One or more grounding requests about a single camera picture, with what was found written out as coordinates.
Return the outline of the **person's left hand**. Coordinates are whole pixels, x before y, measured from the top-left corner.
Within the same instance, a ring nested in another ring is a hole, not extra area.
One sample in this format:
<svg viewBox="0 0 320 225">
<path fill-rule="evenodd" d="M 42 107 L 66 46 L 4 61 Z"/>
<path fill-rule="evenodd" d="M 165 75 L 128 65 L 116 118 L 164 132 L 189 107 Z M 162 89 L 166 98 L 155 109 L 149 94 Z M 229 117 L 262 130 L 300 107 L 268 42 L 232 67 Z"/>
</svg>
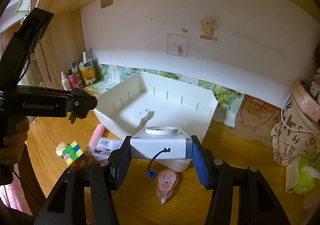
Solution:
<svg viewBox="0 0 320 225">
<path fill-rule="evenodd" d="M 4 148 L 1 149 L 1 164 L 18 164 L 24 150 L 24 144 L 28 138 L 29 120 L 25 117 L 16 125 L 16 131 L 4 137 Z"/>
</svg>

